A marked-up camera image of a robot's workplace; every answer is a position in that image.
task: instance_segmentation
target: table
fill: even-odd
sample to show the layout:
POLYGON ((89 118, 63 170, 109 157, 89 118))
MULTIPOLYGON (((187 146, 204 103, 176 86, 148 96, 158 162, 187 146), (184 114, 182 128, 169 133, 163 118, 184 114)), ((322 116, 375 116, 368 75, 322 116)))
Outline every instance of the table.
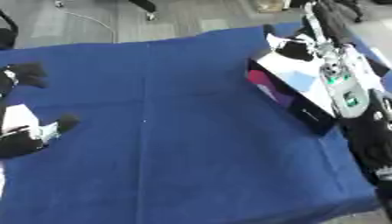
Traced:
POLYGON ((38 60, 49 73, 48 89, 16 89, 11 103, 82 120, 5 163, 0 222, 316 223, 376 208, 338 130, 314 136, 246 81, 264 47, 251 27, 0 52, 0 65, 38 60))

